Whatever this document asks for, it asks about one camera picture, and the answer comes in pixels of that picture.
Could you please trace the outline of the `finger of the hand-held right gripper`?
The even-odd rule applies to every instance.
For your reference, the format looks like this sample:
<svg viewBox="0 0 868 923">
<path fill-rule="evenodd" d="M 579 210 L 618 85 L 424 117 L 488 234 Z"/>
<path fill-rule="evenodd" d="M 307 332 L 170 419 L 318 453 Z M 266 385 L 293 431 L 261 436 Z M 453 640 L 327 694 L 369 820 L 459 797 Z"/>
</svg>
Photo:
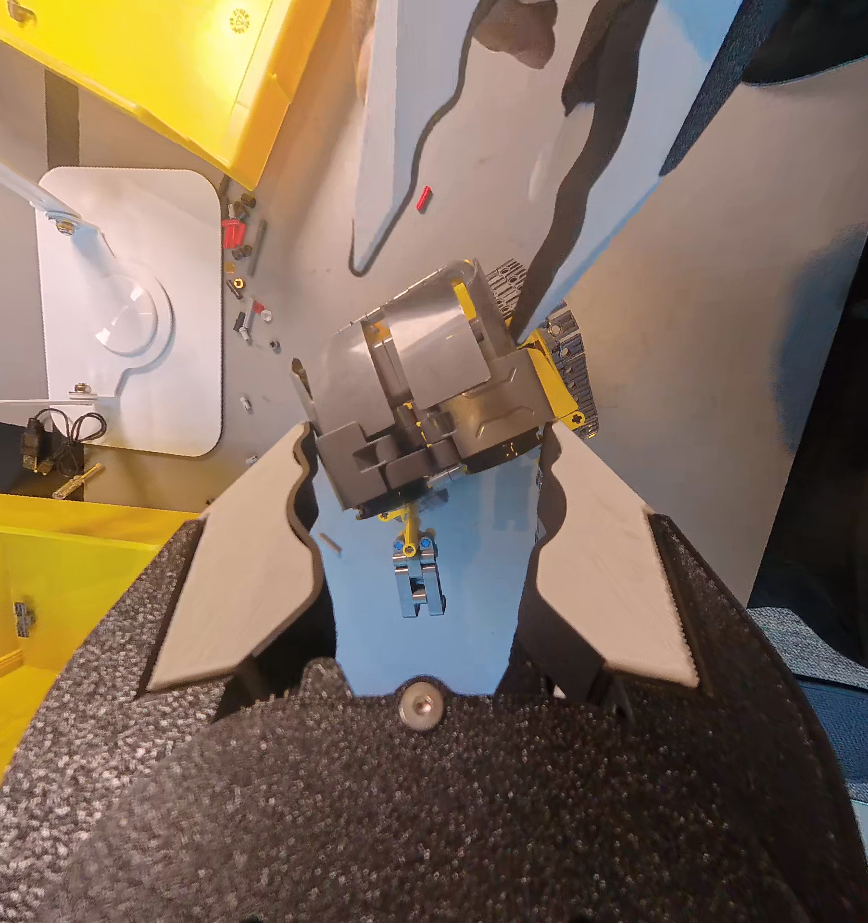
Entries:
<svg viewBox="0 0 868 923">
<path fill-rule="evenodd" d="M 411 204 L 425 139 L 460 91 L 478 6 L 377 2 L 352 219 L 355 276 L 370 270 Z"/>
<path fill-rule="evenodd" d="M 629 2 L 601 41 L 591 128 L 559 184 L 513 316 L 532 329 L 641 207 L 740 2 Z"/>
</svg>

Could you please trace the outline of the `yellow plastic bin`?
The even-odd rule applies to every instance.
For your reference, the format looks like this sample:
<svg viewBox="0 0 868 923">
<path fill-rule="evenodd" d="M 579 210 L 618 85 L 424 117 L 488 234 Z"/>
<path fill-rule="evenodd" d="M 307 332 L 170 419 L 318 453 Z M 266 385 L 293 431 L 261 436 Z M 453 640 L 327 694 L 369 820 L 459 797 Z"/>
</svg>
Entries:
<svg viewBox="0 0 868 923">
<path fill-rule="evenodd" d="M 197 514 L 0 494 L 0 786 L 77 647 L 184 522 Z M 31 636 L 13 602 L 30 599 Z"/>
<path fill-rule="evenodd" d="M 0 1 L 0 40 L 260 182 L 329 1 Z"/>
</svg>

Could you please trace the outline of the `grey toy robot head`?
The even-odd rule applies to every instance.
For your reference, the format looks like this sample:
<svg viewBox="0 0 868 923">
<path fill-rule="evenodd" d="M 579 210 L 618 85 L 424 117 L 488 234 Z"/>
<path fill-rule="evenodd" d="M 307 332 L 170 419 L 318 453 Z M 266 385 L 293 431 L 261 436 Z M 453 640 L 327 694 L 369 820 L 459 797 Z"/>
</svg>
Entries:
<svg viewBox="0 0 868 923">
<path fill-rule="evenodd" d="M 477 260 L 452 261 L 290 362 L 333 491 L 363 520 L 538 447 L 575 408 L 552 368 L 512 338 Z"/>
</svg>

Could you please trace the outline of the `white book stand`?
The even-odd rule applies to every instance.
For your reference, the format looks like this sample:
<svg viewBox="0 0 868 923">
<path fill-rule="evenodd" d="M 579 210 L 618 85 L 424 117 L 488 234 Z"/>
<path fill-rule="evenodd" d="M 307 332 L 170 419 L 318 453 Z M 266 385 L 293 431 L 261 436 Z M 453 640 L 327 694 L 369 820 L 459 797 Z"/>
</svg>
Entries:
<svg viewBox="0 0 868 923">
<path fill-rule="evenodd" d="M 48 396 L 94 411 L 101 444 L 199 457 L 222 430 L 222 263 L 216 188 L 186 169 L 57 167 L 35 183 Z"/>
</svg>

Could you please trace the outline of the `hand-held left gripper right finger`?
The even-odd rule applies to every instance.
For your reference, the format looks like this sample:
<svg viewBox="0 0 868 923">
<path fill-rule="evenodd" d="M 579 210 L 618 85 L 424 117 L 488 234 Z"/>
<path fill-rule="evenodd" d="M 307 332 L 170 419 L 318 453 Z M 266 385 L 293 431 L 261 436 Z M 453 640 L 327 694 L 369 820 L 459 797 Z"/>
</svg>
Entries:
<svg viewBox="0 0 868 923">
<path fill-rule="evenodd" d="M 608 675 L 699 686 L 646 502 L 570 430 L 544 431 L 540 471 L 524 652 L 562 690 Z"/>
</svg>

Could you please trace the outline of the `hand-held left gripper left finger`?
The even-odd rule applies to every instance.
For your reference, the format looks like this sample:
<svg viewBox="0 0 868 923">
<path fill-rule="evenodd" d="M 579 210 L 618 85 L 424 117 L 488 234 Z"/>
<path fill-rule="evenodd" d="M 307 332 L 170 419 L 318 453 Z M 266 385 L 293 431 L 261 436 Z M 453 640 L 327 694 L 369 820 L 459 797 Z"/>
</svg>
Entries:
<svg viewBox="0 0 868 923">
<path fill-rule="evenodd" d="M 232 675 L 318 601 L 324 568 L 302 512 L 315 471 L 314 428 L 301 422 L 201 516 L 145 693 Z"/>
</svg>

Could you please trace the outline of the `yellow tracked toy robot body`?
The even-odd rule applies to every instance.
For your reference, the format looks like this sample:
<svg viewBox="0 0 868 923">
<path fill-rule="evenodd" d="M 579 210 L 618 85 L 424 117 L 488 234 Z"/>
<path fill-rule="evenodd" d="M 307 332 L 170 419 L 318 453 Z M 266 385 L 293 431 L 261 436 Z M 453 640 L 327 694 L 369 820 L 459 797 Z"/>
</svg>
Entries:
<svg viewBox="0 0 868 923">
<path fill-rule="evenodd" d="M 428 453 L 436 459 L 434 474 L 425 489 L 399 507 L 394 501 L 377 514 L 382 522 L 405 523 L 397 554 L 405 559 L 432 555 L 433 538 L 409 538 L 417 515 L 447 500 L 447 482 L 479 474 L 512 461 L 537 448 L 545 427 L 564 423 L 583 440 L 598 430 L 583 340 L 578 323 L 565 301 L 539 324 L 521 344 L 509 328 L 522 290 L 525 268 L 508 260 L 485 275 L 475 260 L 456 262 L 432 274 L 393 299 L 384 308 L 389 333 L 394 332 L 396 309 L 407 310 L 417 302 L 435 319 L 452 308 L 463 318 L 482 352 L 489 376 L 458 390 L 466 379 L 471 360 L 464 343 L 454 347 L 437 337 L 436 345 L 424 347 L 410 368 L 433 356 L 433 370 L 450 372 L 449 393 L 438 403 L 422 407 L 416 400 L 405 404 L 415 415 L 418 432 L 425 437 Z M 437 452 L 444 457 L 439 461 Z"/>
</svg>

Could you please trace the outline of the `person's right hand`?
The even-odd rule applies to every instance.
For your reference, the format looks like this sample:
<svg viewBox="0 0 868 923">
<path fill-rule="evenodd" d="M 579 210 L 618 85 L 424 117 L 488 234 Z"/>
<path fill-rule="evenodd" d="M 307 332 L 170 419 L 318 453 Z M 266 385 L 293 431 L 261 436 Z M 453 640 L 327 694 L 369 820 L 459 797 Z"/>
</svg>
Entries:
<svg viewBox="0 0 868 923">
<path fill-rule="evenodd" d="M 491 52 L 505 53 L 534 70 L 555 51 L 555 1 L 484 2 L 474 17 L 474 40 Z"/>
</svg>

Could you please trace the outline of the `scattered small building pieces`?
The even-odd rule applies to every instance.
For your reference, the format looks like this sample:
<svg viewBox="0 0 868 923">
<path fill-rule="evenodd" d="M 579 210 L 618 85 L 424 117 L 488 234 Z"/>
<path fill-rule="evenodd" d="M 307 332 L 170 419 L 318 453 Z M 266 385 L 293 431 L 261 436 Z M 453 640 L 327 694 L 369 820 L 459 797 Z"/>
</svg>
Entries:
<svg viewBox="0 0 868 923">
<path fill-rule="evenodd" d="M 231 193 L 223 223 L 222 425 L 197 464 L 200 516 L 307 419 L 295 372 L 350 318 L 342 226 L 328 237 L 266 193 Z"/>
</svg>

